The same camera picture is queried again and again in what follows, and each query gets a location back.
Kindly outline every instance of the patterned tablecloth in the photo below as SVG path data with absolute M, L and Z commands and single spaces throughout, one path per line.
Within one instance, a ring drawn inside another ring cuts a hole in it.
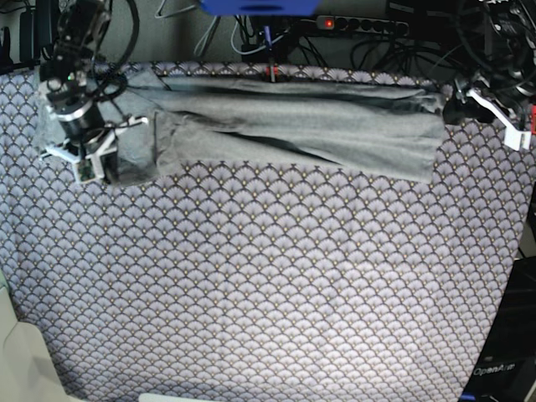
M 265 70 L 153 68 L 251 78 Z M 507 149 L 496 126 L 449 127 L 431 185 L 345 168 L 192 161 L 140 187 L 79 188 L 67 166 L 40 162 L 30 146 L 32 83 L 30 73 L 0 78 L 0 266 L 19 318 L 42 331 L 70 394 L 457 399 L 507 284 L 536 173 L 534 155 Z

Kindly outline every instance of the folded garment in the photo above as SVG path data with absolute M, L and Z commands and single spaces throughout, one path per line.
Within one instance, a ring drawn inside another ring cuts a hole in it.
M 428 183 L 445 136 L 441 93 L 333 83 L 132 77 L 116 103 L 147 116 L 119 141 L 120 180 L 129 185 L 176 173 L 183 160 L 340 165 Z M 105 120 L 120 121 L 100 105 Z M 36 147 L 60 142 L 43 111 Z

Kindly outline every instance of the black electronic device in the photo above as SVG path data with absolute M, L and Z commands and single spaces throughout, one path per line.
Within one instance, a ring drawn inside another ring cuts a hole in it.
M 39 57 L 35 26 L 35 11 L 28 8 L 20 14 L 19 59 L 22 62 L 34 60 Z
M 35 37 L 40 49 L 51 47 L 57 39 L 59 15 L 59 0 L 36 0 Z
M 11 59 L 11 33 L 8 27 L 0 29 L 0 69 L 13 65 Z
M 389 20 L 407 22 L 412 26 L 411 38 L 438 44 L 457 44 L 455 21 L 457 0 L 389 0 Z M 461 16 L 464 24 L 481 26 L 483 14 L 478 0 L 469 0 Z
M 536 382 L 535 267 L 536 258 L 514 263 L 497 317 L 462 400 L 521 402 Z

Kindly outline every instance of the cable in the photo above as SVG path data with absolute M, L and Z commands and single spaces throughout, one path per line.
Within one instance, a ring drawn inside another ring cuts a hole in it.
M 419 53 L 433 54 L 433 55 L 435 55 L 437 57 L 443 57 L 444 56 L 444 54 L 438 49 L 427 48 L 425 46 L 420 46 L 420 45 L 413 45 L 413 46 L 402 45 L 402 46 L 403 46 L 403 48 L 395 50 L 384 61 L 384 63 L 382 63 L 381 65 L 376 65 L 376 68 L 382 68 L 384 65 L 387 65 L 393 58 L 400 56 L 402 53 L 407 53 L 407 55 L 413 54 L 415 57 L 418 57 L 420 59 L 428 61 L 430 64 L 434 64 L 435 62 L 433 60 L 430 60 L 430 59 L 426 58 L 425 56 L 423 56 L 423 55 L 421 55 Z M 460 61 L 458 61 L 456 59 L 452 59 L 450 55 L 449 55 L 449 57 L 445 58 L 442 61 L 446 61 L 447 63 L 451 64 L 452 67 L 446 66 L 446 68 L 452 68 L 454 70 L 459 70 L 459 71 L 463 71 L 465 69 L 465 66 Z
M 234 19 L 236 19 L 236 22 L 240 26 L 240 37 L 242 38 L 242 42 L 250 44 L 250 39 L 255 37 L 255 33 L 250 33 L 247 26 L 247 21 L 244 18 L 244 21 L 242 21 L 240 15 L 235 15 Z
M 359 66 L 355 70 L 361 70 L 365 66 L 365 62 L 369 58 L 369 56 L 377 49 L 377 44 L 372 44 L 370 48 L 367 50 L 367 53 L 363 55 L 363 58 L 361 59 L 361 63 L 359 63 Z
M 327 68 L 327 62 L 326 60 L 322 57 L 322 54 L 318 51 L 317 47 L 314 45 L 313 42 L 311 42 L 311 40 L 307 37 L 307 36 L 304 36 L 303 38 L 305 38 L 305 40 L 307 41 L 307 43 L 309 44 L 309 47 L 311 48 L 311 50 L 315 53 L 315 58 L 317 60 L 320 61 L 319 64 L 323 64 L 323 67 Z
M 46 53 L 45 48 L 41 48 L 41 56 L 43 56 L 43 59 L 50 61 L 50 56 Z
M 121 67 L 130 59 L 132 52 L 136 47 L 137 38 L 140 34 L 140 16 L 138 14 L 137 6 L 134 0 L 126 0 L 126 2 L 128 3 L 128 7 L 130 8 L 132 17 L 131 39 L 119 61 L 106 73 L 106 77 L 103 79 L 100 85 L 97 86 L 97 89 L 93 91 L 93 93 L 91 94 L 92 97 L 98 97 L 99 94 L 104 93 L 104 90 L 113 80 L 114 76 L 117 75 Z
M 110 0 L 110 5 L 108 6 L 109 8 L 109 12 L 110 12 L 110 15 L 112 15 L 113 13 L 113 0 Z M 97 86 L 99 86 L 99 75 L 96 73 L 96 70 L 95 70 L 95 62 L 96 62 L 96 58 L 99 54 L 99 51 L 101 50 L 101 45 L 102 43 L 104 42 L 104 38 L 106 37 L 106 34 L 108 34 L 108 29 L 110 28 L 110 21 L 108 21 L 108 23 L 106 24 L 104 30 L 102 30 L 102 34 L 100 36 L 100 38 L 96 38 L 96 42 L 97 42 L 97 45 L 95 46 L 95 51 L 93 52 L 93 56 L 91 56 L 91 73 L 93 74 L 93 79 L 95 80 L 95 83 L 97 84 Z
M 212 42 L 212 39 L 214 38 L 214 34 L 216 33 L 216 30 L 218 29 L 220 20 L 221 20 L 221 17 L 218 17 L 218 16 L 214 17 L 212 20 L 212 23 L 210 23 L 209 25 L 209 28 L 205 31 L 204 35 L 195 45 L 195 48 L 193 49 L 193 54 L 196 57 L 202 57 L 204 53 L 207 51 L 207 48 Z
M 525 27 L 524 25 L 522 25 L 521 23 L 516 23 L 515 21 L 510 21 L 510 23 L 512 25 L 517 25 L 519 27 L 521 27 L 522 29 L 524 29 L 524 31 L 531 35 L 531 39 L 533 41 L 534 44 L 536 44 L 536 34 L 533 33 L 533 31 L 531 31 L 530 29 L 528 29 L 527 27 Z M 523 80 L 520 80 L 518 81 L 516 84 L 514 85 L 510 85 L 510 86 L 507 86 L 507 87 L 504 87 L 504 88 L 497 88 L 497 89 L 494 89 L 494 90 L 500 90 L 500 91 L 503 91 L 503 90 L 513 90 L 514 88 L 517 88 L 521 85 L 525 85 L 527 84 L 528 82 L 530 82 L 534 77 L 536 77 L 536 68 L 534 68 L 534 70 L 528 75 L 527 78 L 523 79 Z
M 310 51 L 312 53 L 312 50 L 306 48 L 305 46 L 303 46 L 301 44 L 298 45 L 298 48 L 299 48 L 299 50 L 302 51 L 301 53 L 303 54 L 303 58 L 305 59 L 307 65 L 311 65 L 311 61 L 309 60 L 309 57 L 307 56 L 307 53 L 305 51 L 308 50 L 308 51 Z
M 238 30 L 238 27 L 239 27 L 239 24 L 236 23 L 236 24 L 234 25 L 233 33 L 231 34 L 231 47 L 233 48 L 233 50 L 234 50 L 236 53 L 238 53 L 238 54 L 240 54 L 240 55 L 242 55 L 242 56 L 249 56 L 249 55 L 251 55 L 251 54 L 255 54 L 255 53 L 262 52 L 264 49 L 266 49 L 266 45 L 265 45 L 265 44 L 262 44 L 262 45 L 259 46 L 257 49 L 250 50 L 250 51 L 248 51 L 248 52 L 242 52 L 241 50 L 238 50 L 238 49 L 236 48 L 236 45 L 235 45 L 235 35 L 236 35 L 236 31 Z M 273 44 L 276 44 L 277 42 L 279 42 L 280 40 L 282 40 L 282 39 L 285 37 L 285 35 L 286 35 L 287 33 L 288 33 L 288 30 L 285 31 L 285 33 L 282 34 L 281 36 L 278 36 L 277 38 L 275 38 L 275 39 L 273 40 L 272 43 L 273 43 Z
M 437 62 L 432 66 L 430 71 L 428 71 L 428 75 L 430 75 L 436 69 L 436 67 L 438 67 L 441 64 L 441 62 L 443 62 L 446 59 L 448 59 L 451 54 L 453 54 L 454 52 L 456 52 L 458 49 L 460 49 L 462 47 L 463 47 L 463 44 L 458 44 L 454 49 L 451 49 L 443 57 L 441 57 L 439 60 L 437 60 Z
M 389 39 L 368 39 L 355 44 L 352 47 L 352 50 L 350 50 L 350 63 L 352 63 L 352 68 L 354 70 L 358 69 L 357 65 L 355 64 L 355 53 L 361 46 L 364 46 L 365 44 L 382 44 L 385 42 L 389 42 Z
M 471 56 L 471 58 L 480 65 L 483 69 L 489 71 L 490 73 L 502 75 L 503 77 L 506 76 L 501 71 L 498 71 L 495 67 L 491 66 L 487 60 L 480 57 L 477 52 L 472 48 L 471 44 L 469 44 L 469 40 L 467 39 L 465 33 L 463 32 L 463 29 L 461 29 L 461 15 L 463 13 L 463 10 L 466 6 L 467 0 L 458 0 L 458 7 L 456 9 L 456 16 L 454 19 L 454 28 L 456 29 L 456 33 L 458 34 L 458 37 L 460 38 L 461 44 L 465 48 L 466 52 Z
M 378 63 L 376 63 L 373 67 L 374 70 L 376 70 L 378 68 L 379 65 L 383 65 L 388 59 L 389 59 L 389 55 L 390 53 L 394 50 L 395 46 L 398 44 L 398 42 L 396 41 L 396 37 L 393 35 L 393 37 L 389 40 L 390 42 L 390 45 L 389 45 L 389 48 L 387 49 L 387 52 L 384 54 L 384 57 L 382 57 Z
M 10 14 L 10 13 L 14 13 L 15 11 L 26 10 L 28 8 L 34 9 L 35 7 L 34 6 L 22 6 L 22 7 L 13 8 L 9 11 L 0 11 L 0 14 Z
M 190 11 L 193 11 L 198 7 L 198 4 L 192 4 L 191 6 L 181 8 L 180 10 L 174 11 L 174 12 L 172 12 L 170 14 L 162 15 L 162 10 L 166 6 L 167 2 L 168 2 L 168 0 L 162 0 L 162 2 L 160 3 L 160 7 L 158 7 L 158 10 L 154 13 L 154 18 L 156 18 L 156 19 L 166 19 L 166 18 L 176 17 L 176 16 L 178 16 L 180 14 L 189 13 Z

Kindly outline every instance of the black cable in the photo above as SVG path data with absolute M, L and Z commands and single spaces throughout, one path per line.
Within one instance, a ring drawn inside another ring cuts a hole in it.
M 20 10 L 26 10 L 26 9 L 34 9 L 35 7 L 33 6 L 22 6 L 22 7 L 17 7 L 17 8 L 13 8 L 9 11 L 0 11 L 0 14 L 10 14 L 10 13 L 14 13 L 15 11 L 20 11 Z
M 487 60 L 480 57 L 477 52 L 475 52 L 474 48 L 469 43 L 469 40 L 467 39 L 465 33 L 463 32 L 463 29 L 461 28 L 461 15 L 463 14 L 463 10 L 466 6 L 467 0 L 458 0 L 458 7 L 456 9 L 456 16 L 454 20 L 454 28 L 456 29 L 456 33 L 458 34 L 458 37 L 460 38 L 461 44 L 463 45 L 466 52 L 469 54 L 469 56 L 483 69 L 487 70 L 490 73 L 494 73 L 497 75 L 501 75 L 505 77 L 506 75 L 490 65 Z
M 32 7 L 28 0 L 4 0 L 4 2 L 0 4 L 0 9 L 6 7 L 9 3 L 24 3 L 27 7 Z
M 323 67 L 328 67 L 327 65 L 327 62 L 326 60 L 322 57 L 322 54 L 318 51 L 317 47 L 314 45 L 313 42 L 311 42 L 311 40 L 307 37 L 307 36 L 304 36 L 303 37 L 307 43 L 309 44 L 309 47 L 311 47 L 311 49 L 315 52 L 315 54 L 318 56 L 318 59 L 320 60 L 320 62 L 323 64 Z
M 389 54 L 394 50 L 394 47 L 396 46 L 397 42 L 396 42 L 396 36 L 395 35 L 391 35 L 391 38 L 389 38 L 389 48 L 387 49 L 387 52 L 385 52 L 384 54 L 384 57 L 382 57 L 378 63 L 376 63 L 376 65 L 378 64 L 382 64 L 384 60 L 386 60 L 388 57 L 389 57 Z
M 242 23 L 242 19 L 238 15 L 235 15 L 234 19 L 240 26 L 240 38 L 242 39 L 242 43 L 250 44 L 250 37 L 247 35 L 247 29 L 245 28 L 244 23 Z
M 116 90 L 111 93 L 106 92 L 106 88 L 110 85 L 114 85 Z M 105 87 L 104 91 L 98 96 L 93 97 L 96 102 L 113 101 L 116 97 L 122 95 L 128 87 L 128 80 L 124 75 L 114 75 L 109 84 Z
M 420 59 L 423 59 L 425 61 L 428 61 L 429 63 L 431 64 L 434 64 L 435 62 L 433 60 L 430 60 L 428 58 L 426 58 L 424 55 L 422 54 L 419 54 L 419 53 L 425 53 L 425 54 L 433 54 L 437 57 L 440 57 L 440 58 L 443 58 L 445 55 L 438 49 L 433 49 L 433 48 L 427 48 L 425 46 L 421 46 L 421 45 L 412 45 L 412 46 L 405 46 L 404 48 L 402 49 L 396 49 L 394 52 L 392 52 L 392 54 L 385 60 L 385 63 L 387 64 L 388 62 L 390 62 L 393 58 L 396 58 L 398 56 L 400 56 L 402 53 L 408 53 L 408 54 L 413 54 L 415 57 L 418 57 Z M 448 58 L 445 58 L 444 60 L 445 62 L 449 63 L 451 66 L 446 66 L 444 64 L 438 64 L 438 66 L 440 67 L 443 67 L 443 68 L 447 68 L 447 69 L 452 69 L 452 70 L 459 70 L 459 71 L 463 71 L 465 69 L 465 66 L 463 65 L 462 62 L 456 60 L 456 59 L 453 59 L 452 57 L 448 57 Z M 376 68 L 382 68 L 384 65 L 377 65 Z
M 110 0 L 110 5 L 109 5 L 110 15 L 112 14 L 112 11 L 113 11 L 113 0 Z M 96 58 L 98 57 L 99 52 L 101 51 L 101 45 L 104 42 L 104 38 L 106 37 L 106 34 L 108 34 L 108 29 L 109 28 L 110 28 L 110 21 L 108 21 L 108 23 L 104 27 L 104 30 L 102 31 L 101 36 L 99 38 L 95 39 L 97 41 L 97 45 L 95 46 L 95 51 L 93 52 L 93 56 L 91 57 L 90 70 L 91 70 L 91 73 L 93 74 L 93 79 L 95 80 L 95 83 L 96 83 L 97 87 L 100 85 L 100 83 L 99 83 L 100 76 L 96 73 L 96 68 L 95 68 Z
M 309 50 L 309 51 L 312 52 L 312 50 L 307 49 L 305 46 L 302 46 L 302 45 L 298 45 L 298 48 L 299 48 L 299 50 L 302 51 L 301 53 L 303 54 L 303 57 L 304 57 L 304 59 L 305 59 L 307 65 L 311 65 L 311 61 L 309 60 L 309 57 L 307 56 L 307 53 L 306 53 L 305 51 L 306 51 L 306 50 Z
M 119 61 L 114 64 L 113 67 L 111 67 L 111 69 L 106 73 L 106 76 L 103 81 L 98 85 L 97 89 L 93 91 L 93 93 L 91 94 L 92 97 L 98 97 L 101 93 L 104 92 L 105 88 L 111 83 L 114 76 L 117 75 L 121 67 L 130 59 L 132 52 L 136 47 L 137 39 L 140 34 L 140 16 L 137 11 L 137 6 L 134 0 L 126 0 L 126 2 L 128 3 L 128 7 L 131 11 L 132 17 L 132 33 L 130 41 L 126 46 L 125 52 L 123 53 Z
M 357 65 L 355 64 L 355 53 L 358 51 L 358 49 L 366 44 L 381 44 L 381 43 L 385 43 L 387 42 L 388 40 L 387 39 L 368 39 L 368 40 L 364 40 L 362 42 L 359 42 L 357 44 L 355 44 L 353 47 L 352 47 L 352 50 L 350 50 L 350 63 L 352 64 L 352 68 L 354 70 L 357 70 L 358 67 Z
M 246 16 L 244 16 L 244 28 L 245 28 L 245 34 L 249 37 L 249 38 L 254 38 L 255 37 L 255 30 L 253 29 L 253 27 L 251 28 L 251 33 L 248 29 L 248 18 Z
M 41 55 L 43 56 L 43 59 L 50 61 L 52 58 L 46 53 L 45 48 L 41 48 Z
M 367 50 L 367 53 L 363 55 L 363 58 L 361 59 L 361 63 L 359 63 L 359 66 L 356 70 L 361 70 L 365 66 L 365 62 L 367 61 L 367 58 L 372 54 L 372 52 L 377 49 L 377 44 L 372 44 L 370 46 L 370 49 Z
M 301 49 L 302 52 L 305 50 L 309 52 L 312 55 L 312 57 L 315 58 L 315 61 L 317 62 L 318 66 L 322 67 L 322 61 L 318 58 L 318 54 L 316 54 L 312 49 L 309 49 L 307 46 L 304 46 L 302 44 L 299 45 L 299 48 Z
M 536 34 L 534 34 L 534 32 L 530 29 L 528 29 L 527 27 L 525 27 L 523 24 L 521 23 L 516 23 L 515 21 L 510 21 L 510 24 L 512 25 L 517 25 L 519 26 L 520 28 L 522 28 L 525 33 L 529 34 L 531 36 L 531 39 L 533 41 L 534 44 L 536 44 Z M 534 68 L 534 70 L 528 75 L 527 78 L 523 79 L 523 80 L 520 80 L 518 81 L 516 84 L 514 85 L 510 85 L 510 86 L 507 86 L 507 87 L 504 87 L 504 88 L 497 88 L 497 89 L 494 89 L 494 90 L 513 90 L 514 88 L 517 88 L 518 86 L 521 86 L 521 85 L 525 85 L 527 84 L 528 82 L 530 82 L 534 77 L 536 77 L 536 67 Z

